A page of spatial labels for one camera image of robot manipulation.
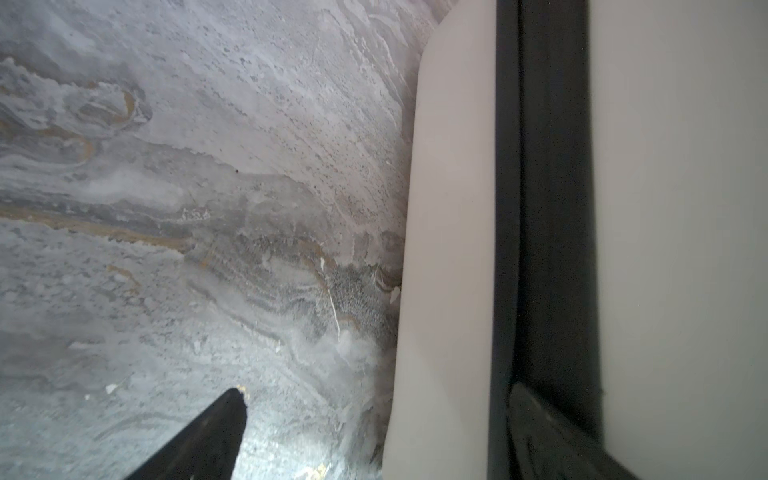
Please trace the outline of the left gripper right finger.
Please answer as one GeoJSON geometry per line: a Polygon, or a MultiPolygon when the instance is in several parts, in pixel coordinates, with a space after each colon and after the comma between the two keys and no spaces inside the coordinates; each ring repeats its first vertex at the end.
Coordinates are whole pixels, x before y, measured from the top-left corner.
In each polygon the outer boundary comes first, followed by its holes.
{"type": "Polygon", "coordinates": [[[522,383],[509,397],[509,430],[522,479],[633,479],[559,410],[522,383]]]}

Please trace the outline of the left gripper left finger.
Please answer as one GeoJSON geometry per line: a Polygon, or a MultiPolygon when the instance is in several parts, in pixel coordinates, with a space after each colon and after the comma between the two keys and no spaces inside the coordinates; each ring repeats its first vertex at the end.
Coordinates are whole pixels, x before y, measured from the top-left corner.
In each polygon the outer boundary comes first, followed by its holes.
{"type": "Polygon", "coordinates": [[[246,423],[244,395],[230,388],[127,479],[230,480],[246,423]]]}

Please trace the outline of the white and black suitcase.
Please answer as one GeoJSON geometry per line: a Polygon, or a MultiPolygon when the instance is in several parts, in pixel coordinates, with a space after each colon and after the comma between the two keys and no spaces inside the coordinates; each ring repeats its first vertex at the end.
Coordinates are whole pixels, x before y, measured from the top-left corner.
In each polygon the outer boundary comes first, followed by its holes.
{"type": "Polygon", "coordinates": [[[419,66],[386,479],[767,475],[767,5],[461,1],[419,66]]]}

